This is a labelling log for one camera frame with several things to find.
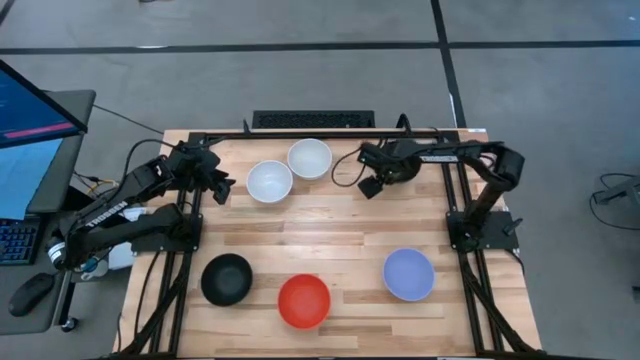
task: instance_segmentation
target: desk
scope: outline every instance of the desk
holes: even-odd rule
[[[308,129],[304,132],[313,134]],[[164,140],[177,143],[188,136],[189,131],[171,130],[165,133]],[[485,132],[468,130],[460,130],[459,137],[487,140]],[[335,186],[327,175],[315,181],[296,178],[291,194],[282,203],[255,202],[246,189],[249,170],[261,160],[286,163],[287,150],[295,141],[227,140],[212,148],[222,159],[219,169],[229,172],[230,178],[238,182],[224,206],[218,206],[210,193],[203,196],[202,240],[193,254],[178,356],[474,355],[458,259],[449,246],[446,230],[444,214],[449,207],[441,167],[423,165],[415,179],[385,187],[372,200],[366,200],[355,186]],[[356,149],[362,140],[325,141],[335,162]],[[161,152],[168,154],[169,150],[163,146]],[[355,156],[345,160],[338,168],[337,180],[353,180],[361,166]],[[455,167],[451,169],[457,179]],[[477,197],[483,182],[473,170],[468,171],[468,177],[472,196]],[[455,186],[460,195],[457,180]],[[176,194],[168,193],[149,206],[155,208],[175,200]],[[420,249],[435,265],[436,285],[424,301],[399,301],[383,284],[384,259],[400,247]],[[205,300],[199,283],[207,263],[227,252],[249,261],[254,283],[241,303],[220,308]],[[500,250],[486,251],[485,256],[497,306],[522,338],[539,348],[519,264]],[[156,306],[163,257],[164,254],[151,273],[141,324]],[[124,345],[132,339],[136,308],[151,258],[151,254],[140,255],[133,266],[122,311]],[[177,257],[175,271],[179,264]],[[331,291],[329,318],[311,331],[297,331],[286,325],[276,306],[280,286],[297,273],[318,275]],[[478,308],[485,348],[490,349],[486,315],[481,305]],[[172,319],[170,309],[161,333],[160,351],[167,350]]]
[[[89,122],[91,107],[96,96],[93,90],[60,91],[51,92],[48,95],[82,123]],[[43,215],[43,224],[47,226],[43,232],[45,235],[51,233],[56,219],[55,215],[49,217],[46,214],[60,210],[65,201],[67,189],[70,189],[69,182],[78,158],[82,138],[83,136],[73,136],[62,141],[27,209],[29,214]],[[46,331],[51,326],[54,311],[56,308],[60,310],[58,305],[62,304],[65,299],[70,299],[67,298],[67,295],[70,296],[70,293],[67,292],[69,281],[64,274],[58,274],[51,292],[28,316],[16,318],[7,311],[9,299],[25,281],[40,272],[55,272],[44,251],[46,242],[45,236],[40,242],[39,254],[33,265],[0,267],[0,283],[2,284],[2,291],[0,291],[0,306],[2,307],[0,308],[0,335]]]

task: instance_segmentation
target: wooden plank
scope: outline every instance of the wooden plank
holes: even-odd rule
[[[165,141],[186,140],[188,133],[167,131]],[[485,132],[462,130],[460,136],[463,140],[487,140]],[[361,141],[326,142],[335,161]],[[372,200],[364,199],[357,187],[335,186],[325,176],[314,181],[296,178],[291,195],[279,204],[257,203],[246,190],[249,170],[261,160],[286,162],[287,150],[294,142],[233,140],[212,147],[222,159],[219,168],[238,182],[224,206],[216,204],[208,193],[203,197],[204,230],[201,246],[193,255],[178,356],[473,355],[457,255],[449,246],[444,221],[448,205],[440,167],[425,165],[412,181],[388,186]],[[161,149],[164,154],[169,150],[166,146]],[[361,164],[349,158],[337,169],[337,179],[350,182],[360,169]],[[461,204],[457,172],[452,170]],[[472,195],[477,196],[484,183],[472,170],[468,177]],[[168,192],[149,206],[175,199],[176,193]],[[419,249],[436,269],[435,287],[422,301],[403,302],[385,288],[384,259],[401,247]],[[252,290],[240,304],[215,307],[202,295],[200,276],[211,259],[230,252],[250,262]],[[163,256],[152,272],[141,322],[156,305]],[[539,346],[519,265],[502,251],[487,251],[486,258],[496,304],[527,342]],[[140,256],[132,270],[123,307],[124,344],[132,338],[135,309],[150,259],[151,255]],[[280,287],[297,273],[319,276],[331,292],[328,319],[309,331],[291,328],[277,310]],[[485,345],[489,345],[487,319],[478,306]],[[168,339],[165,326],[163,347]]]

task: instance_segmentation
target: bowl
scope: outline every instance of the bowl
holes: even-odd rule
[[[397,298],[420,301],[429,295],[436,282],[433,265],[416,249],[398,249],[384,262],[384,284]]]
[[[287,280],[278,294],[280,316],[297,329],[312,329],[329,315],[331,295],[318,277],[300,274]]]
[[[319,179],[331,167],[331,149],[316,139],[302,139],[289,149],[287,162],[294,174],[306,180]]]
[[[237,254],[222,254],[204,268],[200,288],[213,305],[230,306],[247,296],[252,282],[251,265],[245,258]]]
[[[265,204],[284,199],[293,186],[289,168],[275,160],[262,161],[247,176],[247,190],[254,199]]]

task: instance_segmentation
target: blue bowl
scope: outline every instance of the blue bowl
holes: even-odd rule
[[[404,301],[420,301],[436,283],[436,272],[424,254],[416,249],[398,249],[384,262],[384,284]]]

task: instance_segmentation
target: black bowl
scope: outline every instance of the black bowl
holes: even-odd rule
[[[222,254],[204,268],[200,288],[213,305],[229,306],[247,296],[252,281],[253,272],[245,258],[237,254]]]

